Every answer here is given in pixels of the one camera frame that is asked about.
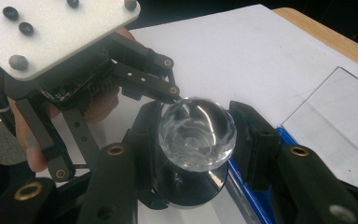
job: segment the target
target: clear glass sphere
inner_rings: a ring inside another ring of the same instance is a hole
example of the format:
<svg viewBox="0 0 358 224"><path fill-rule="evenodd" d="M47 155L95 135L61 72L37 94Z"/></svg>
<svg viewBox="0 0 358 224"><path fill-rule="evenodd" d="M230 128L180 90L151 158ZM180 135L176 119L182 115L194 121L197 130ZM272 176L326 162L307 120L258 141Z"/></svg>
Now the clear glass sphere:
<svg viewBox="0 0 358 224"><path fill-rule="evenodd" d="M221 166L231 156L236 137L234 120L225 108L200 98L170 105L158 129L159 144L167 158L194 172Z"/></svg>

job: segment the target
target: metal screw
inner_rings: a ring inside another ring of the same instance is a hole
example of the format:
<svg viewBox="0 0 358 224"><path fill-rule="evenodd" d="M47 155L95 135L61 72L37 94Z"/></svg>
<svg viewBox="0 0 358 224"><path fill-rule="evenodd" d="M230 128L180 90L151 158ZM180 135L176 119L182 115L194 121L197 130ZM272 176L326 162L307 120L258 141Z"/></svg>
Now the metal screw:
<svg viewBox="0 0 358 224"><path fill-rule="evenodd" d="M19 19L19 12L14 7L5 7L3 12L5 17L10 21L16 21Z"/></svg>
<svg viewBox="0 0 358 224"><path fill-rule="evenodd" d="M106 153L110 156L120 155L124 152L124 147L111 147L106 150Z"/></svg>
<svg viewBox="0 0 358 224"><path fill-rule="evenodd" d="M71 8L77 8L79 6L79 0L66 0Z"/></svg>
<svg viewBox="0 0 358 224"><path fill-rule="evenodd" d="M34 27L28 22L22 22L19 25L19 29L23 35L33 35L34 34Z"/></svg>
<svg viewBox="0 0 358 224"><path fill-rule="evenodd" d="M136 8L136 0L124 0L124 6L127 10L133 11Z"/></svg>
<svg viewBox="0 0 358 224"><path fill-rule="evenodd" d="M170 91L171 91L172 94L176 94L178 92L178 90L175 87L172 87L170 89Z"/></svg>
<svg viewBox="0 0 358 224"><path fill-rule="evenodd" d="M17 201L26 201L42 192L42 185L39 182L32 182L19 188L14 194Z"/></svg>
<svg viewBox="0 0 358 224"><path fill-rule="evenodd" d="M12 55L8 59L10 67L16 70L25 70L28 68L28 60L22 55Z"/></svg>
<svg viewBox="0 0 358 224"><path fill-rule="evenodd" d="M56 176L57 176L57 178L59 178L59 179L64 178L65 175L66 175L66 172L65 172L64 170L58 170L58 171L56 172Z"/></svg>
<svg viewBox="0 0 358 224"><path fill-rule="evenodd" d="M165 64L165 66L169 67L169 66L171 66L172 63L170 60L165 60L164 64Z"/></svg>
<svg viewBox="0 0 358 224"><path fill-rule="evenodd" d="M296 156L306 157L309 156L310 152L302 147L291 147L290 151Z"/></svg>

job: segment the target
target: wooden table edge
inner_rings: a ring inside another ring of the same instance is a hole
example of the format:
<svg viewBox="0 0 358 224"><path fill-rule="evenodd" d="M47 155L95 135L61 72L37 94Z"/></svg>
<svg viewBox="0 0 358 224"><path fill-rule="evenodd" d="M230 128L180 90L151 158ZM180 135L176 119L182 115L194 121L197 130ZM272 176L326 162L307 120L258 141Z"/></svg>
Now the wooden table edge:
<svg viewBox="0 0 358 224"><path fill-rule="evenodd" d="M290 7L273 9L275 13L319 39L328 47L358 63L358 44Z"/></svg>

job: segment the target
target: black screw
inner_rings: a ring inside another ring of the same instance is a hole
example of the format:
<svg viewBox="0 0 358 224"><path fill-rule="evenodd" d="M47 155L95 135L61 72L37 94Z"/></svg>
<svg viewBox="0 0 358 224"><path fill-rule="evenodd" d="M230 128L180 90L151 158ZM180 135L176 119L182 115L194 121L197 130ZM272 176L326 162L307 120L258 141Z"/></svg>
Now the black screw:
<svg viewBox="0 0 358 224"><path fill-rule="evenodd" d="M22 55L12 55L8 60L10 67L16 70L25 70L28 68L28 60Z"/></svg>
<svg viewBox="0 0 358 224"><path fill-rule="evenodd" d="M136 8L136 0L124 0L124 6L127 10L133 11Z"/></svg>
<svg viewBox="0 0 358 224"><path fill-rule="evenodd" d="M19 29L23 35L33 35L34 34L34 27L28 22L20 23Z"/></svg>
<svg viewBox="0 0 358 224"><path fill-rule="evenodd" d="M5 7L4 15L11 21L16 21L19 19L19 12L14 7Z"/></svg>
<svg viewBox="0 0 358 224"><path fill-rule="evenodd" d="M66 0L71 8L77 8L79 6L79 0Z"/></svg>

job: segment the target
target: blue object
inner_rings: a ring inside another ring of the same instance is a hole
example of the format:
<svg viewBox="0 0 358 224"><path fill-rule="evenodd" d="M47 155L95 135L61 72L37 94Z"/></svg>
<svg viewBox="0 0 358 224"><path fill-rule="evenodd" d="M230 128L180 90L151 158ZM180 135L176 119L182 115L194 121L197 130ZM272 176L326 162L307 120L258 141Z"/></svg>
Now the blue object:
<svg viewBox="0 0 358 224"><path fill-rule="evenodd" d="M282 145L297 144L297 141L293 138L293 136L289 132L287 132L283 128L283 126L278 127L276 130L278 134L281 136ZM241 174L238 172L234 160L230 159L228 161L228 164L229 164L229 169L235 178L235 181L240 183L241 191L243 195L245 195L249 204L253 207L260 222L263 224L275 224L276 222L274 219L274 215L270 203L271 188L269 188L269 190L267 191L251 190L246 183L243 184L241 179Z"/></svg>

